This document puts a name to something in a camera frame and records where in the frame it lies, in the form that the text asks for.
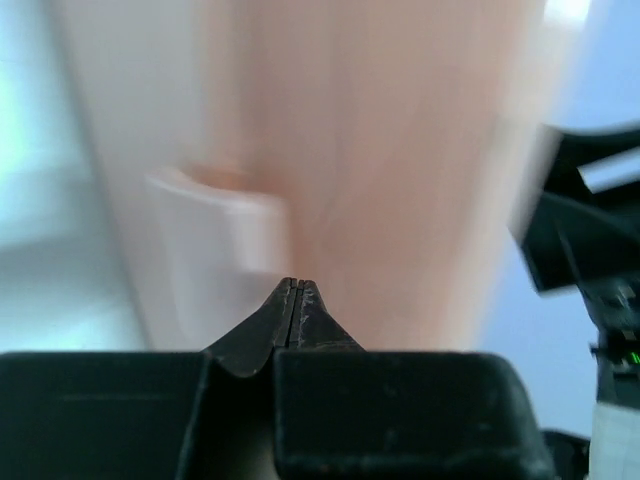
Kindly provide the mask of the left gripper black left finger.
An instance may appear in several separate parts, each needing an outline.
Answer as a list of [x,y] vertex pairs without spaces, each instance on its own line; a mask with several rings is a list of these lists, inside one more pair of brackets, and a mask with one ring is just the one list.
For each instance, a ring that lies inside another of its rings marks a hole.
[[196,352],[1,358],[5,479],[273,479],[274,351],[298,283]]

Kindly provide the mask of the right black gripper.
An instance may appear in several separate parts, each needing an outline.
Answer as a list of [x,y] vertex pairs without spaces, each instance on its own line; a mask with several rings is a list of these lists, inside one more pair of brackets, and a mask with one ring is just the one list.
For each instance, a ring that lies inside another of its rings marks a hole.
[[576,287],[598,330],[597,399],[639,397],[639,183],[593,192],[579,170],[639,147],[639,126],[557,131],[519,242],[538,292]]

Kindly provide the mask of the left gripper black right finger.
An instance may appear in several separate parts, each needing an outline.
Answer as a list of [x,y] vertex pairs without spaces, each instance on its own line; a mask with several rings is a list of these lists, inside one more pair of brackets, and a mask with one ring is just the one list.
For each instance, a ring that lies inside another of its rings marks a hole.
[[283,479],[551,479],[526,389],[487,353],[363,350],[317,285],[286,279],[273,356],[274,463]]

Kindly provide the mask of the pink plastic toolbox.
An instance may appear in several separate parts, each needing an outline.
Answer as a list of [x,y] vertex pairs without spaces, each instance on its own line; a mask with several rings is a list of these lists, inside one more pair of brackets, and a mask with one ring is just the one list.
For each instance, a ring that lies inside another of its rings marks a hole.
[[55,2],[150,346],[293,276],[366,348],[472,348],[590,8]]

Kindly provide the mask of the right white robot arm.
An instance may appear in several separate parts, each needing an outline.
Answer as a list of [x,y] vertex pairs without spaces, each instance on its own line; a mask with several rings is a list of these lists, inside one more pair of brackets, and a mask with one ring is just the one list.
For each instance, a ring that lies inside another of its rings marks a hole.
[[639,147],[639,126],[549,131],[550,168],[519,240],[539,293],[576,288],[598,331],[590,438],[544,433],[561,479],[639,476],[639,182],[593,190],[581,168]]

